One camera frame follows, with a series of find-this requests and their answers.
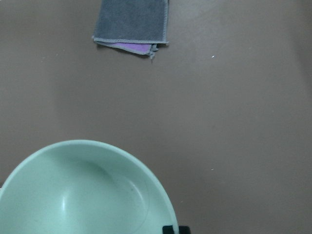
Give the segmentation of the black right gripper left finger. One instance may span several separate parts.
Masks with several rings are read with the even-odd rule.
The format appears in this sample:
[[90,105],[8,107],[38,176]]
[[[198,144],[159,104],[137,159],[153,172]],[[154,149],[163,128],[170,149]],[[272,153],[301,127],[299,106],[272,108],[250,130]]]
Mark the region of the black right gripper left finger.
[[163,226],[162,227],[163,234],[174,234],[173,226]]

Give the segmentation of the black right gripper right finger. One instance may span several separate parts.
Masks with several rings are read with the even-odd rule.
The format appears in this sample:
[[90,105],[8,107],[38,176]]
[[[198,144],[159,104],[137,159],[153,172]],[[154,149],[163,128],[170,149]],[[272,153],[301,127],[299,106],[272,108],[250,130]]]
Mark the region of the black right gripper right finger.
[[191,234],[191,229],[189,226],[179,226],[179,234]]

